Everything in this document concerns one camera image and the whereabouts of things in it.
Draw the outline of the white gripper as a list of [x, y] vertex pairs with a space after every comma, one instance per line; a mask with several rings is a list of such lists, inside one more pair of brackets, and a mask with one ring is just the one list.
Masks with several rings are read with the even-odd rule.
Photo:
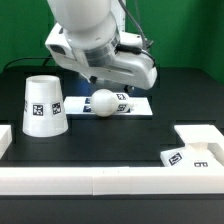
[[121, 43], [122, 39], [117, 27], [103, 33], [69, 33], [56, 24], [45, 46], [60, 67], [79, 72], [88, 81], [96, 77], [124, 84], [128, 94], [134, 87], [152, 88], [157, 78], [155, 62], [143, 49]]

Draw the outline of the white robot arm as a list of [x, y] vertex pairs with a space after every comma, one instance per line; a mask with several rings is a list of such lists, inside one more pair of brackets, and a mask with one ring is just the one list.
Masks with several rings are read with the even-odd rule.
[[157, 70], [146, 39], [121, 31], [112, 0], [47, 0], [56, 20], [45, 46], [55, 62], [87, 80], [148, 90]]

